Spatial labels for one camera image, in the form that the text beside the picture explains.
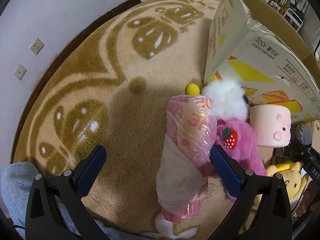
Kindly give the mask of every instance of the gray fabric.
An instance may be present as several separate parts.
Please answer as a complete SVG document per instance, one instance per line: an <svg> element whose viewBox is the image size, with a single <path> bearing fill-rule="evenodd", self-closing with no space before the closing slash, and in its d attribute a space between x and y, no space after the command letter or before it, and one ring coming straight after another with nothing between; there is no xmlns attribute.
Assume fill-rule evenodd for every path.
<svg viewBox="0 0 320 240"><path fill-rule="evenodd" d="M14 225L25 226L29 193L33 179L38 173L38 170L32 163L22 162L11 164L2 174L1 193ZM58 206L69 230L79 235L64 204L58 202ZM95 220L95 222L111 240L147 240L147 238L142 236L135 236L114 228L107 228L99 220ZM25 239L24 230L17 228L17 231Z"/></svg>

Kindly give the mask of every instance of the metal screw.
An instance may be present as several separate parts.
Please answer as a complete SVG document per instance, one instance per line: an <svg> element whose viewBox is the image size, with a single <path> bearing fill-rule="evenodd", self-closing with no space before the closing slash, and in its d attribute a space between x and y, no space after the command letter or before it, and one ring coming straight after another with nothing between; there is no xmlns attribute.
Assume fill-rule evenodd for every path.
<svg viewBox="0 0 320 240"><path fill-rule="evenodd" d="M276 173L276 177L277 177L278 179L282 179L282 175L281 175L279 172Z"/></svg>
<svg viewBox="0 0 320 240"><path fill-rule="evenodd" d="M36 180L39 180L39 179L41 179L41 178L42 178L42 175L41 175L40 173L35 176L35 179L36 179Z"/></svg>
<svg viewBox="0 0 320 240"><path fill-rule="evenodd" d="M252 176L252 175L253 175L253 170L246 169L246 170L245 170L245 174L247 174L247 175L249 175L249 176Z"/></svg>
<svg viewBox="0 0 320 240"><path fill-rule="evenodd" d="M70 176L71 174L72 174L72 171L71 171L71 170L65 170L65 171L63 172L63 175L66 176L66 177Z"/></svg>

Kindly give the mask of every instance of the electrical socket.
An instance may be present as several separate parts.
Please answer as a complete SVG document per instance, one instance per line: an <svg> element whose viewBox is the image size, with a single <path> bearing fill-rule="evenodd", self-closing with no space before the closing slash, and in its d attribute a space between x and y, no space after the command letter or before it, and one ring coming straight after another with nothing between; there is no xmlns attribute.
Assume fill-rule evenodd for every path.
<svg viewBox="0 0 320 240"><path fill-rule="evenodd" d="M27 70L23 66L19 65L19 67L17 67L17 69L13 75L17 79L21 80L26 72L27 72Z"/></svg>
<svg viewBox="0 0 320 240"><path fill-rule="evenodd" d="M44 44L41 40L39 40L39 38L37 38L35 43L31 45L30 49L34 54L38 55L38 53L41 51L43 47Z"/></svg>

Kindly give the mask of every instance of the cardboard box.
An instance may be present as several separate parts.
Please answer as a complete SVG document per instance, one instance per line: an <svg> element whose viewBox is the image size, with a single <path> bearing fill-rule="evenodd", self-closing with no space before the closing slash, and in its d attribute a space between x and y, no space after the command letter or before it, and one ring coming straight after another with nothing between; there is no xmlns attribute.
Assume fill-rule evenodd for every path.
<svg viewBox="0 0 320 240"><path fill-rule="evenodd" d="M292 123L320 119L320 71L299 34L263 0L221 0L204 84L237 79L253 105L278 104Z"/></svg>

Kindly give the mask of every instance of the pink cylindrical toy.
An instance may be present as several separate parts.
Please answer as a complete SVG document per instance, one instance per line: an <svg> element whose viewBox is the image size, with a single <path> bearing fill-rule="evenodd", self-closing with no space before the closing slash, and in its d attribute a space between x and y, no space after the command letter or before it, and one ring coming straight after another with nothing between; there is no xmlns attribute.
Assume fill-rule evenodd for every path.
<svg viewBox="0 0 320 240"><path fill-rule="evenodd" d="M250 108L250 125L257 134L260 147L285 147L290 141L290 110L279 105Z"/></svg>

